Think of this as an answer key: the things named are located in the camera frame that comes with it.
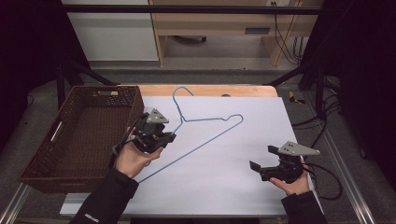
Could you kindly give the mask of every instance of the human hand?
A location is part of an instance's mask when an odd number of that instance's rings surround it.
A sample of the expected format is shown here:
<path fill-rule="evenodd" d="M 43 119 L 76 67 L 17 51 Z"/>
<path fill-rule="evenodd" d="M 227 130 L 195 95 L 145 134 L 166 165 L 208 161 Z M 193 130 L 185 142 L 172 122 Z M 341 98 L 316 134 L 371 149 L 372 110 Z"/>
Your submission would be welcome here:
<path fill-rule="evenodd" d="M 273 183 L 278 188 L 283 189 L 287 195 L 291 195 L 294 193 L 299 195 L 302 193 L 306 193 L 310 190 L 308 184 L 308 173 L 306 171 L 303 171 L 303 174 L 300 175 L 300 177 L 298 177 L 291 184 L 287 184 L 282 180 L 276 179 L 274 177 L 270 179 L 270 182 Z"/>
<path fill-rule="evenodd" d="M 162 151 L 163 147 L 160 147 L 151 154 L 143 153 L 133 142 L 129 142 L 123 146 L 116 159 L 116 169 L 130 178 L 134 178 L 143 170 L 147 163 L 160 158 Z"/>

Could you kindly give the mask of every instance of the white paper sheet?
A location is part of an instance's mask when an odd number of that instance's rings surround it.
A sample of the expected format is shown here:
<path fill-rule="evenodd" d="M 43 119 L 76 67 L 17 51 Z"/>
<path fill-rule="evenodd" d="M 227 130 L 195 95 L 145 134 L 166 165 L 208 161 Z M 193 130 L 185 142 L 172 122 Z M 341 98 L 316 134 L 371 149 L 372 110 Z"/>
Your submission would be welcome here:
<path fill-rule="evenodd" d="M 241 114 L 244 121 L 142 182 L 124 214 L 150 216 L 276 216 L 285 215 L 280 202 L 285 193 L 262 182 L 250 170 L 249 161 L 262 167 L 277 166 L 278 156 L 269 145 L 296 142 L 281 98 L 177 97 L 186 119 L 228 118 Z M 172 132 L 180 123 L 172 97 L 144 97 L 145 106 L 155 107 L 170 123 Z M 140 181 L 181 155 L 197 148 L 238 122 L 239 118 L 188 122 L 177 138 L 136 178 Z M 87 194 L 68 194 L 61 210 L 75 214 Z"/>

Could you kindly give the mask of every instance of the wire hanger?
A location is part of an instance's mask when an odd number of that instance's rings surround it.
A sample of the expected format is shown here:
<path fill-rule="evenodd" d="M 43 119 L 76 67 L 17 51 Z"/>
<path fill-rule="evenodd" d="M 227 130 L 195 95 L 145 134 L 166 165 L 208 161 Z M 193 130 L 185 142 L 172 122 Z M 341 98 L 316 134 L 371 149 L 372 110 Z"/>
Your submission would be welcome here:
<path fill-rule="evenodd" d="M 243 117 L 242 115 L 240 115 L 240 114 L 231 115 L 231 116 L 228 117 L 227 119 L 224 119 L 224 118 L 186 119 L 186 118 L 184 117 L 183 113 L 181 112 L 180 106 L 178 105 L 177 100 L 176 100 L 176 92 L 177 92 L 179 89 L 184 89 L 184 90 L 186 90 L 191 96 L 194 95 L 188 88 L 183 87 L 183 86 L 177 87 L 177 88 L 174 90 L 172 97 L 173 97 L 173 100 L 174 100 L 175 105 L 176 105 L 176 107 L 177 107 L 178 114 L 180 115 L 180 124 L 175 128 L 175 130 L 173 131 L 173 133 L 175 133 L 175 132 L 183 125 L 184 122 L 198 122 L 198 121 L 208 121 L 208 120 L 223 120 L 223 121 L 228 121 L 229 119 L 231 119 L 231 118 L 233 118 L 233 117 L 239 117 L 241 120 L 238 121 L 238 122 L 237 122 L 235 125 L 233 125 L 232 127 L 226 129 L 225 131 L 223 131 L 223 132 L 217 134 L 216 136 L 212 137 L 212 138 L 209 139 L 208 141 L 202 143 L 200 146 L 198 146 L 198 147 L 194 148 L 193 150 L 191 150 L 191 151 L 185 153 L 184 155 L 180 156 L 179 158 L 175 159 L 174 161 L 169 162 L 169 163 L 166 164 L 163 168 L 157 170 L 156 172 L 152 173 L 151 175 L 148 175 L 148 176 L 145 177 L 144 179 L 140 180 L 139 183 L 142 183 L 143 181 L 145 181 L 145 180 L 149 179 L 150 177 L 152 177 L 152 176 L 158 174 L 160 171 L 164 170 L 165 168 L 169 167 L 170 165 L 174 164 L 175 162 L 180 161 L 181 159 L 187 157 L 187 156 L 190 155 L 192 152 L 198 150 L 199 148 L 205 146 L 206 144 L 210 143 L 211 141 L 215 140 L 216 138 L 220 137 L 221 135 L 227 133 L 228 131 L 230 131 L 231 129 L 233 129 L 234 127 L 238 126 L 240 123 L 242 123 L 242 122 L 244 121 L 244 117 Z"/>

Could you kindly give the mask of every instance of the black sleeve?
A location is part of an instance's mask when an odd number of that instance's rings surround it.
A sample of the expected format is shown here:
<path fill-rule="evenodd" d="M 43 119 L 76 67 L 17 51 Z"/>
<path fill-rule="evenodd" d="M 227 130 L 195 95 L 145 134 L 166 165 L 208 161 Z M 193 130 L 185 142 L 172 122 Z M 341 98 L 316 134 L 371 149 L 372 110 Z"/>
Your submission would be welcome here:
<path fill-rule="evenodd" d="M 139 184 L 116 169 L 111 169 L 102 184 L 84 201 L 70 222 L 117 223 Z"/>
<path fill-rule="evenodd" d="M 289 224 L 327 224 L 312 191 L 300 195 L 291 194 L 282 199 L 289 217 Z"/>

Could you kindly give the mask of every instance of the gray floor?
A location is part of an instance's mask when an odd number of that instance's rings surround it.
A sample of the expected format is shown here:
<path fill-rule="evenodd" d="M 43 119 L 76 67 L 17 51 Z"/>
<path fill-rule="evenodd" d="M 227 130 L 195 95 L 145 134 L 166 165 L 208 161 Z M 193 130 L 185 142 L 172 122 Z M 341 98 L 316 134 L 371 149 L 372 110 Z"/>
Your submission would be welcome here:
<path fill-rule="evenodd" d="M 170 39 L 163 67 L 153 63 L 96 63 L 96 71 L 114 81 L 122 83 L 212 83 L 212 84 L 257 84 L 267 83 L 286 74 L 295 65 L 285 60 L 282 65 L 269 65 L 259 38 L 209 37 L 206 43 L 194 40 Z M 277 87 L 284 99 L 290 122 L 296 123 L 310 119 L 309 104 L 300 105 L 289 101 L 293 91 L 297 99 L 309 100 L 312 91 L 299 92 L 295 84 L 299 77 L 293 78 Z M 23 168 L 34 155 L 48 127 L 56 117 L 56 86 L 47 83 L 30 92 L 34 99 L 25 111 L 21 123 L 0 155 L 0 211 L 3 211 L 19 185 L 17 181 Z M 364 200 L 373 214 L 376 223 L 396 223 L 396 195 L 382 176 L 376 163 L 363 160 L 359 147 L 343 115 L 337 111 L 328 117 L 327 131 L 338 150 L 342 153 L 348 169 L 352 173 Z M 310 146 L 319 133 L 319 127 L 295 130 L 300 144 Z M 309 158 L 310 162 L 325 166 L 334 171 L 329 149 L 321 138 L 317 145 L 322 155 Z M 324 195 L 334 195 L 337 186 L 333 179 L 318 171 L 320 191 Z M 64 195 L 42 194 L 34 189 L 22 207 L 18 219 L 26 218 L 64 218 L 59 216 Z M 349 197 L 344 193 L 337 201 L 320 200 L 327 219 L 331 223 L 359 223 Z M 277 223 L 275 219 L 264 219 L 262 223 Z"/>

